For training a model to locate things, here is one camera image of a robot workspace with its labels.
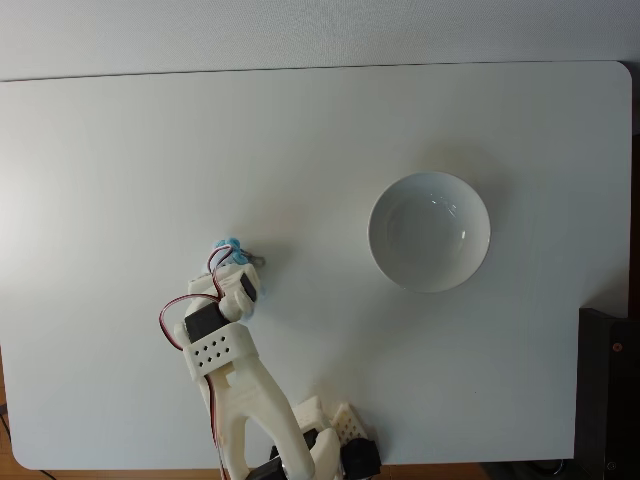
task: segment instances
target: gray wall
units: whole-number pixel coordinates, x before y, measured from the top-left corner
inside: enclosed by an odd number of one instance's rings
[[[540,60],[640,61],[640,1],[0,0],[0,80]]]

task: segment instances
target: black device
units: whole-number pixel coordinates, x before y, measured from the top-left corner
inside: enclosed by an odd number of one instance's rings
[[[219,328],[229,325],[229,320],[224,318],[218,304],[215,302],[196,310],[184,319],[187,335],[191,343],[197,342]]]
[[[640,321],[580,309],[574,458],[593,479],[640,479]]]
[[[340,461],[347,480],[363,480],[380,473],[380,454],[373,440],[354,438],[340,449]]]

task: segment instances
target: black box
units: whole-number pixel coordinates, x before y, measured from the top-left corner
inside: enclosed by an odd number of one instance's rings
[[[575,460],[591,478],[640,479],[640,322],[580,309]]]

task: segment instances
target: black cable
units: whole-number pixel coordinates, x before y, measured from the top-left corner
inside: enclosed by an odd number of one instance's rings
[[[7,437],[9,437],[9,441],[11,441],[11,431],[9,431],[9,425],[4,421],[4,415],[0,414],[0,420],[2,420],[2,425],[4,425],[4,431],[7,432]]]
[[[4,415],[2,415],[0,413],[0,420],[2,420],[2,426],[4,427],[4,431],[7,432],[7,437],[9,437],[9,441],[11,441],[11,430],[9,430],[9,425],[7,425],[7,422],[4,419]],[[38,470],[40,473],[42,473],[43,475],[46,475],[47,477],[49,477],[51,480],[58,480],[56,477],[54,477],[53,475],[51,475],[49,472],[46,472],[44,470]]]

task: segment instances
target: bowl rim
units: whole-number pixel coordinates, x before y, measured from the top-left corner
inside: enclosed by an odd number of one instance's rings
[[[440,289],[440,290],[417,290],[417,289],[410,288],[407,285],[402,285],[402,284],[396,282],[393,278],[391,278],[389,275],[387,275],[387,273],[382,269],[382,267],[380,266],[380,263],[378,262],[378,259],[376,258],[376,255],[373,253],[373,248],[371,248],[371,219],[373,218],[373,213],[375,212],[375,209],[378,206],[378,203],[380,203],[380,200],[382,199],[384,194],[387,193],[395,185],[397,185],[400,182],[404,182],[405,180],[407,180],[407,179],[409,179],[411,177],[415,177],[415,176],[418,176],[418,175],[420,175],[420,176],[422,176],[422,175],[444,175],[444,176],[449,176],[449,177],[453,177],[456,180],[459,180],[462,183],[464,183],[465,185],[467,185],[471,189],[471,191],[480,200],[480,204],[483,207],[483,211],[484,211],[485,216],[486,216],[487,224],[489,226],[489,238],[487,239],[487,247],[484,250],[484,254],[482,256],[482,260],[480,260],[480,263],[478,263],[478,266],[476,267],[476,269],[471,273],[471,275],[469,275],[464,280],[456,283],[455,285],[451,285],[450,287],[447,287],[447,288],[444,288],[444,289]],[[414,173],[411,173],[409,175],[405,175],[404,177],[399,178],[395,182],[389,184],[382,191],[382,193],[380,195],[378,195],[378,197],[376,198],[376,201],[373,203],[373,207],[371,208],[371,212],[369,213],[369,221],[367,222],[367,243],[369,244],[369,253],[373,257],[373,262],[376,264],[376,267],[378,268],[380,273],[382,273],[386,278],[391,280],[393,283],[398,285],[400,288],[402,288],[404,290],[407,290],[409,292],[414,292],[414,293],[442,293],[442,292],[446,292],[446,291],[449,291],[449,290],[453,290],[454,288],[459,287],[460,285],[465,283],[467,280],[469,280],[471,277],[473,277],[476,274],[476,272],[478,270],[480,270],[480,267],[482,267],[482,265],[484,264],[484,261],[486,260],[487,255],[489,253],[489,248],[491,248],[491,238],[492,238],[492,236],[493,236],[493,229],[491,228],[491,217],[489,216],[489,210],[487,210],[487,205],[484,203],[484,200],[482,200],[482,197],[476,191],[476,189],[473,188],[471,185],[469,185],[468,182],[464,181],[459,176],[454,175],[452,173],[448,173],[448,172],[441,172],[439,170],[426,170],[426,171],[423,171],[423,172],[414,172]]]

